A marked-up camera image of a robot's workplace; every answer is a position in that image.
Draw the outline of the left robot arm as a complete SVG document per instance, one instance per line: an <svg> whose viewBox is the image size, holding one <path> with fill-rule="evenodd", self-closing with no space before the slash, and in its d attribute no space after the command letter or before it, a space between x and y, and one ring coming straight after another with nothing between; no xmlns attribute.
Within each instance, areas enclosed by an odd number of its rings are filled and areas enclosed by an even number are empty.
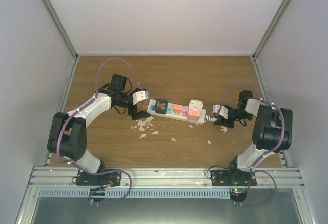
<svg viewBox="0 0 328 224"><path fill-rule="evenodd" d="M57 155L61 163L71 162L88 172L88 180L94 185L105 181L106 173L100 169L101 160L87 149L87 127L101 114L121 107L132 120L148 118L146 111L138 111L137 104L148 101L149 93L145 88L125 91L130 80L122 75L113 74L109 83L97 88L95 94L78 108L67 113L57 112L53 116L47 143L48 152Z"/></svg>

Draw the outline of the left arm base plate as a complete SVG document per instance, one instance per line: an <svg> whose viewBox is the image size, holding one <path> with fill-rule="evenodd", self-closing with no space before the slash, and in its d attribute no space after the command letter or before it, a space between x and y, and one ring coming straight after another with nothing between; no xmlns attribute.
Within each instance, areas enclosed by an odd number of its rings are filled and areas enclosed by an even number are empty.
<svg viewBox="0 0 328 224"><path fill-rule="evenodd" d="M85 170L78 170L71 181L77 186L114 187L120 185L121 172L114 170L103 175L94 175Z"/></svg>

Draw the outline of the pink cube adapter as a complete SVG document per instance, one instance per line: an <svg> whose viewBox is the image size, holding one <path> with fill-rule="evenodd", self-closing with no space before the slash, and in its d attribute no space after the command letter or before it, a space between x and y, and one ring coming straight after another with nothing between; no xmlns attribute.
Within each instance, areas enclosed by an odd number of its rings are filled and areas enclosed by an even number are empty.
<svg viewBox="0 0 328 224"><path fill-rule="evenodd" d="M200 111L190 109L190 110L188 110L188 113L187 113L187 120L199 121L200 116L201 116L201 112Z"/></svg>

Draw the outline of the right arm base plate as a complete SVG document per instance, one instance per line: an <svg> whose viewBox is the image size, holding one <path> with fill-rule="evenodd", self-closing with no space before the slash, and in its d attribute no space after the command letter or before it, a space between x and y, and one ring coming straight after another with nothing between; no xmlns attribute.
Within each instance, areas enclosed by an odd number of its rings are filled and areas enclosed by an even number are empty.
<svg viewBox="0 0 328 224"><path fill-rule="evenodd" d="M208 168L205 172L212 186L256 186L257 181L252 179L249 172L237 169L235 166L221 168L217 165Z"/></svg>

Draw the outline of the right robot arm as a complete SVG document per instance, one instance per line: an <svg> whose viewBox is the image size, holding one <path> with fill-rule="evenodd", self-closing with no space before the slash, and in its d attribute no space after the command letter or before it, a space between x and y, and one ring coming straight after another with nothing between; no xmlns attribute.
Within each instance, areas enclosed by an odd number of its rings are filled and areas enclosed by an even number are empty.
<svg viewBox="0 0 328 224"><path fill-rule="evenodd" d="M250 90L239 93L236 108L213 105L212 113L213 124L231 129L235 122L246 126L247 121L255 118L251 145L229 164L227 180L234 186L241 184L245 176L251 177L254 169L267 157L291 146L293 111L255 99Z"/></svg>

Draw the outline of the white plug adapter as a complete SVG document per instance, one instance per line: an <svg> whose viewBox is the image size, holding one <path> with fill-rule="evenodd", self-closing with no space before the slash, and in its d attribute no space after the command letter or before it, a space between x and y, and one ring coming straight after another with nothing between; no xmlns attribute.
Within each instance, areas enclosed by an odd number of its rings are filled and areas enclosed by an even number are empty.
<svg viewBox="0 0 328 224"><path fill-rule="evenodd" d="M192 111L199 111L201 112L203 109L203 102L200 100L190 100L189 105L188 105L188 110Z"/></svg>

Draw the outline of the white power strip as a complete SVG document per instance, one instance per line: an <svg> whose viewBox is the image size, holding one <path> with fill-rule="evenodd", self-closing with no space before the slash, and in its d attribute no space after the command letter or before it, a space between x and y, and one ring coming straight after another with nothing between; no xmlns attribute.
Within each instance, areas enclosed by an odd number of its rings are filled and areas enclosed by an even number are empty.
<svg viewBox="0 0 328 224"><path fill-rule="evenodd" d="M153 116L186 121L193 124L205 123L206 110L203 102L190 100L187 106L170 103L164 99L151 99L147 106L147 112Z"/></svg>

